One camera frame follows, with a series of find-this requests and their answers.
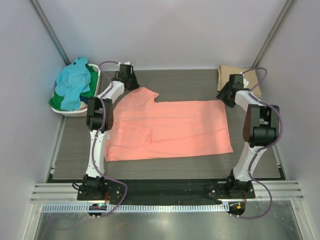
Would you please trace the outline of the salmon pink t shirt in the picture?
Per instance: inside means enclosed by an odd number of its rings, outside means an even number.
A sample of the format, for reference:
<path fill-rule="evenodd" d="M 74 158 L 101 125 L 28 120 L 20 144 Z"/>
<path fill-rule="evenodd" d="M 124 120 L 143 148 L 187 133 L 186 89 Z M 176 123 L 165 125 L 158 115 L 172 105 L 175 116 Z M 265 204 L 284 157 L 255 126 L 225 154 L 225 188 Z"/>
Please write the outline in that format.
<path fill-rule="evenodd" d="M 145 87 L 116 105 L 106 161 L 221 155 L 233 152 L 225 105 L 220 100 L 157 102 Z"/>

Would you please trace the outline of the white plastic laundry basket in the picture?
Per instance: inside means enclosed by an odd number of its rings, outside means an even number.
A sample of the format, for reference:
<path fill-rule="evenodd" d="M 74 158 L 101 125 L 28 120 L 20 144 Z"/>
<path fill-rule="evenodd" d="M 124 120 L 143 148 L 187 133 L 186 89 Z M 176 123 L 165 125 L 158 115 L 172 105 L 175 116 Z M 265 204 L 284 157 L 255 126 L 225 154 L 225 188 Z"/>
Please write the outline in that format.
<path fill-rule="evenodd" d="M 100 88 L 100 76 L 101 76 L 101 71 L 99 69 L 99 67 L 96 64 L 92 64 L 92 63 L 88 63 L 88 65 L 93 66 L 94 70 L 96 72 L 98 72 L 98 82 L 97 82 L 97 87 L 96 87 L 96 91 L 95 91 L 95 95 L 94 97 L 96 97 L 99 93 L 99 88 Z M 73 110 L 73 111 L 58 111 L 55 110 L 51 107 L 52 111 L 54 111 L 55 113 L 61 114 L 65 117 L 85 117 L 87 114 L 87 106 L 85 109 L 82 110 Z"/>

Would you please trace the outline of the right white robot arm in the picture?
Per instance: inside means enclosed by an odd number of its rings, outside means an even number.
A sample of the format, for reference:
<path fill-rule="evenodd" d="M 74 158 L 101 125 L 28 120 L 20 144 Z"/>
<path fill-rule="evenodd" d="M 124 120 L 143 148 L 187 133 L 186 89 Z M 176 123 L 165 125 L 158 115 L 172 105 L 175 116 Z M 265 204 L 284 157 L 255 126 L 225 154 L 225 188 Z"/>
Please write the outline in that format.
<path fill-rule="evenodd" d="M 245 88 L 243 74 L 231 74 L 229 81 L 217 94 L 226 106 L 240 106 L 245 111 L 242 137 L 245 142 L 238 163 L 231 170 L 224 189 L 231 198 L 248 193 L 252 189 L 253 172 L 268 148 L 280 137 L 280 108 L 269 105 Z"/>

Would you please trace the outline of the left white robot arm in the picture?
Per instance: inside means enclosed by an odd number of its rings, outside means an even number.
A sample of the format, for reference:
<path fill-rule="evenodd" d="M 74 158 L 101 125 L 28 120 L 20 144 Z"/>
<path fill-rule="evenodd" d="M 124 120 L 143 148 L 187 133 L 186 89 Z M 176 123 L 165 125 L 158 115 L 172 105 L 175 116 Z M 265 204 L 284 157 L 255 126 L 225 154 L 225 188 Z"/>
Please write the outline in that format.
<path fill-rule="evenodd" d="M 117 65 L 119 70 L 113 78 L 105 76 L 109 85 L 97 96 L 90 97 L 87 105 L 86 125 L 90 131 L 90 153 L 81 192 L 89 194 L 95 200 L 101 200 L 107 192 L 103 148 L 114 124 L 113 103 L 124 92 L 140 87 L 134 67 L 129 61 L 118 62 Z"/>

